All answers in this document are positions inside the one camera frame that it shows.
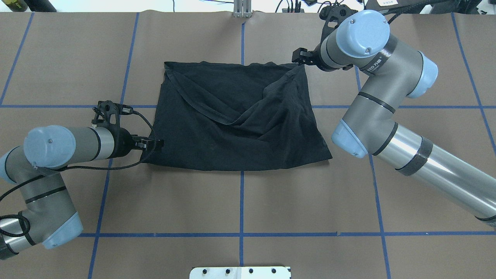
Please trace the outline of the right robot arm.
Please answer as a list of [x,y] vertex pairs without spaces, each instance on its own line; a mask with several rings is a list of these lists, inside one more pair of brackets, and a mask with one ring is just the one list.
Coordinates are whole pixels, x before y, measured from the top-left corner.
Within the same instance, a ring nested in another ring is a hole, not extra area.
[[329,5],[319,17],[325,21],[319,44],[312,51],[296,49],[292,61],[322,71],[356,67],[367,75],[337,124],[333,143],[358,158],[379,157],[494,227],[495,179],[393,119],[405,99],[421,97],[432,87],[437,65],[392,34],[379,11]]

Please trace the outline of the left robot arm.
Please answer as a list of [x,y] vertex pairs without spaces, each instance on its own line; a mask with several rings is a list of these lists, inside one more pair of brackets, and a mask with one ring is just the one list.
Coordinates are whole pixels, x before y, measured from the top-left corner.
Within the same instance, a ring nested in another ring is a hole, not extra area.
[[163,146],[155,134],[141,137],[117,125],[32,129],[23,145],[1,157],[1,177],[19,190],[26,209],[1,216],[1,259],[42,244],[60,247],[80,236],[83,225],[62,172],[85,169],[87,162],[124,157],[131,150],[154,152]]

